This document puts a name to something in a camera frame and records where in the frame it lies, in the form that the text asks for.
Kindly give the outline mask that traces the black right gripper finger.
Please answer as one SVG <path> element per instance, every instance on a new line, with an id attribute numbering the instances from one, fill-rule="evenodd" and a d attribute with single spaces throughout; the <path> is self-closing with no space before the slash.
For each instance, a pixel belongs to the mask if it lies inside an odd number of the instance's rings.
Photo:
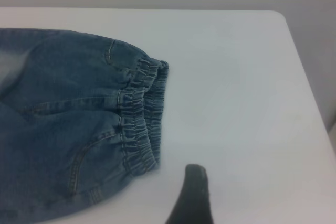
<path id="1" fill-rule="evenodd" d="M 203 166 L 186 165 L 181 192 L 166 223 L 211 223 L 208 178 Z"/>

